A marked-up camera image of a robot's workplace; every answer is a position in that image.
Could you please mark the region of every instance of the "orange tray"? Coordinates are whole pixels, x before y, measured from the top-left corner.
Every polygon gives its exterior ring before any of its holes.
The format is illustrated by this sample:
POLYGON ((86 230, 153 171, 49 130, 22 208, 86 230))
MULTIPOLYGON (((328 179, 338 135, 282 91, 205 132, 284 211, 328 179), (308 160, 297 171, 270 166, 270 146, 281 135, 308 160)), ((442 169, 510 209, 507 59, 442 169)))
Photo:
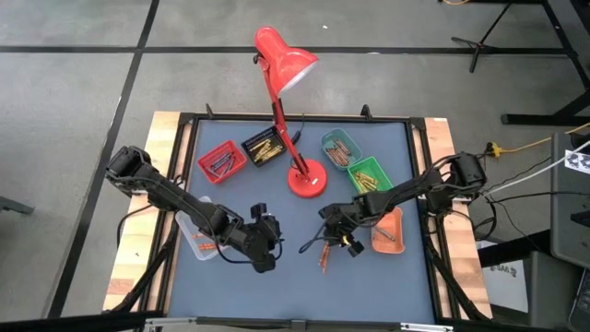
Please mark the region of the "orange tray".
POLYGON ((406 250, 402 233, 403 215, 402 209, 396 207, 383 216, 377 225, 371 229, 371 243, 374 251, 383 254, 401 254, 406 250), (383 234, 381 231, 375 230, 377 227, 394 237, 395 241, 392 241, 390 236, 383 234))

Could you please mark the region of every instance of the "red desk lamp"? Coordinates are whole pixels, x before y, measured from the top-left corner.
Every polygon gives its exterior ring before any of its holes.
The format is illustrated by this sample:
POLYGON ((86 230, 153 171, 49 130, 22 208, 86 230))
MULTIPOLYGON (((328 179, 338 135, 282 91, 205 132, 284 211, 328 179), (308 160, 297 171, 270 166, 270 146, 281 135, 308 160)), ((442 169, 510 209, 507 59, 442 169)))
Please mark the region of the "red desk lamp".
POLYGON ((263 27, 254 38, 259 54, 254 63, 260 64, 265 75, 266 87, 272 101, 275 127, 285 142, 294 167, 287 176, 289 188, 295 195, 305 198, 319 196, 327 185, 328 176, 324 166, 316 160, 304 160, 287 134, 287 124, 280 94, 293 87, 317 63, 317 57, 305 50, 291 48, 276 30, 263 27))

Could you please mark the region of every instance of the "red tray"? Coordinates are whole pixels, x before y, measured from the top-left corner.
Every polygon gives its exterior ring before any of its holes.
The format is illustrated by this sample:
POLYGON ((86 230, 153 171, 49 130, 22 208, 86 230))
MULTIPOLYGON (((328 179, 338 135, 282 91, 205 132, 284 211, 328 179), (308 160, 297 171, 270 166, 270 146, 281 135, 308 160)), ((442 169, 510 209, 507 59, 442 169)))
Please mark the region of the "red tray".
POLYGON ((196 163, 199 165, 201 171, 212 184, 220 184, 233 174, 239 172, 246 164, 246 158, 240 152, 236 144, 229 140, 209 151, 205 156, 199 158, 196 163), (216 160, 227 153, 231 153, 231 157, 227 161, 223 162, 221 167, 217 169, 216 173, 219 174, 219 176, 216 176, 213 173, 213 164, 216 162, 216 160), (222 174, 229 166, 231 160, 233 160, 231 169, 222 174))

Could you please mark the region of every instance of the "concrete floor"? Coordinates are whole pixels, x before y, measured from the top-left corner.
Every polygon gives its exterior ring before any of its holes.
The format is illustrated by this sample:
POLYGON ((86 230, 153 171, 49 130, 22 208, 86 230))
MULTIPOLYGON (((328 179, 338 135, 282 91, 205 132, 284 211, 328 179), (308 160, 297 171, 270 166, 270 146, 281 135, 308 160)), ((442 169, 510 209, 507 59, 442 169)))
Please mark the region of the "concrete floor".
MULTIPOLYGON (((570 2, 551 1, 563 28, 589 64, 588 33, 570 2)), ((0 45, 135 46, 148 0, 6 0, 0 45)), ((293 45, 455 47, 451 36, 478 40, 502 10, 497 5, 442 6, 434 0, 162 0, 150 46, 253 45, 260 26, 275 26, 293 45)), ((556 47, 540 6, 513 6, 489 43, 556 47)), ((131 54, 0 53, 0 195, 34 205, 32 216, 0 214, 0 321, 35 318, 100 154, 131 54)), ((289 113, 374 114, 449 119, 457 150, 480 152, 548 136, 558 127, 500 124, 501 113, 552 113, 583 92, 571 62, 558 57, 494 56, 469 74, 469 57, 320 54, 321 62, 283 101, 289 113)), ((268 97, 251 54, 146 54, 115 150, 143 146, 154 111, 266 112, 268 97)), ((492 184, 549 155, 549 146, 489 160, 492 184)), ((544 174, 506 195, 549 188, 544 174)), ((525 232, 549 225, 549 198, 507 204, 525 232)), ((65 306, 66 315, 100 311, 115 256, 115 228, 128 200, 109 184, 99 204, 65 306)), ((489 209, 474 204, 474 220, 489 209)), ((494 237, 519 233, 500 212, 494 237)))

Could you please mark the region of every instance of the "green tray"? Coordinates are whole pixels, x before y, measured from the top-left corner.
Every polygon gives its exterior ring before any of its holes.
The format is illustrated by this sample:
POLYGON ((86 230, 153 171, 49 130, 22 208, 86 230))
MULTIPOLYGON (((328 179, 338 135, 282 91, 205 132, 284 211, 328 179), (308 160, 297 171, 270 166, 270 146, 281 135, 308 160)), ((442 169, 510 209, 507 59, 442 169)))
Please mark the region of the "green tray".
POLYGON ((361 160, 356 164, 348 167, 348 178, 354 184, 357 191, 360 193, 360 186, 357 183, 357 180, 354 178, 355 172, 361 172, 365 175, 371 176, 371 178, 377 180, 379 183, 377 184, 377 190, 388 190, 393 188, 394 186, 389 181, 387 175, 385 175, 384 170, 377 162, 377 159, 374 157, 369 157, 366 160, 361 160))

